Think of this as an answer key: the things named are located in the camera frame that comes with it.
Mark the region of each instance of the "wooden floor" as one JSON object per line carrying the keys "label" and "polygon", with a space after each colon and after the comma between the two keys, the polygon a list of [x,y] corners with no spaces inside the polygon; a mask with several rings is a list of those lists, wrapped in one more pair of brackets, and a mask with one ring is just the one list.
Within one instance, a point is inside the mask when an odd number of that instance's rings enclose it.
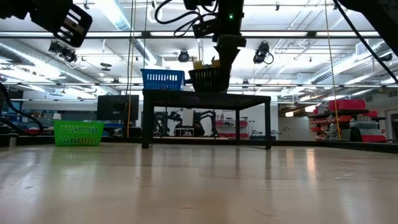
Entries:
{"label": "wooden floor", "polygon": [[0,223],[397,223],[398,155],[101,144],[0,152]]}

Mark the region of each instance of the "black basket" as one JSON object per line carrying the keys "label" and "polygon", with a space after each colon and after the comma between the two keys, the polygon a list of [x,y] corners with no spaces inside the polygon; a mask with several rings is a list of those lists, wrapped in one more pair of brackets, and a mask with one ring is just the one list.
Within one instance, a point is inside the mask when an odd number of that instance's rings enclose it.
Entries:
{"label": "black basket", "polygon": [[195,91],[226,92],[229,87],[229,74],[223,75],[220,67],[189,71]]}

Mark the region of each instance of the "black monitor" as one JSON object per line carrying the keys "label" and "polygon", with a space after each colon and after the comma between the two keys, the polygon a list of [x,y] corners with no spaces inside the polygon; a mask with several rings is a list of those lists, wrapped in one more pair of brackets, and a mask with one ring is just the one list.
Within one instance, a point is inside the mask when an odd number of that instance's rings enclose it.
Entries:
{"label": "black monitor", "polygon": [[[111,95],[99,96],[97,106],[97,120],[117,121],[126,120],[129,112],[129,96]],[[131,95],[130,120],[138,120],[139,95]]]}

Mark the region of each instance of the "green basket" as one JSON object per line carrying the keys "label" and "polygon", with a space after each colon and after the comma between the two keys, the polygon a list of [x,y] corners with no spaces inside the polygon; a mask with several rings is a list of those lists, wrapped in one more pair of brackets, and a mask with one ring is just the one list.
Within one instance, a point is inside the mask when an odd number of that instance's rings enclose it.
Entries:
{"label": "green basket", "polygon": [[53,121],[56,146],[98,146],[104,123]]}

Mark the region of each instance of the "blue basket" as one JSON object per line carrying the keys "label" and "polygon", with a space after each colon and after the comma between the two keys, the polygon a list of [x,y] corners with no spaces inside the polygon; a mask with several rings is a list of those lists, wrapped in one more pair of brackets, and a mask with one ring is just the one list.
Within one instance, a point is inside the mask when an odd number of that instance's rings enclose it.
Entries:
{"label": "blue basket", "polygon": [[181,91],[185,84],[185,72],[176,70],[141,69],[145,90]]}

